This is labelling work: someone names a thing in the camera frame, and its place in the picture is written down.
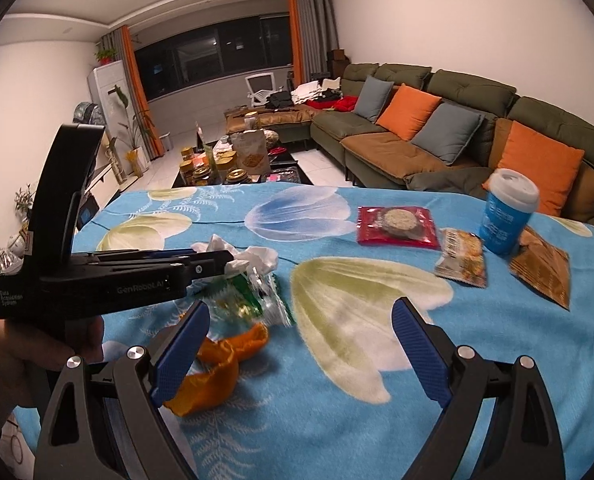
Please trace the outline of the person's left hand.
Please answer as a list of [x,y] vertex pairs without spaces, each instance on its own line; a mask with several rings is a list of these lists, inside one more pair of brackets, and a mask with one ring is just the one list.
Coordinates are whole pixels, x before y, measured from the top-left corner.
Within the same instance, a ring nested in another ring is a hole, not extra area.
[[75,354],[90,362],[102,361],[103,333],[103,318],[92,318],[81,333],[81,347],[73,350],[39,330],[0,320],[0,437],[12,410],[32,405],[27,367],[61,370]]

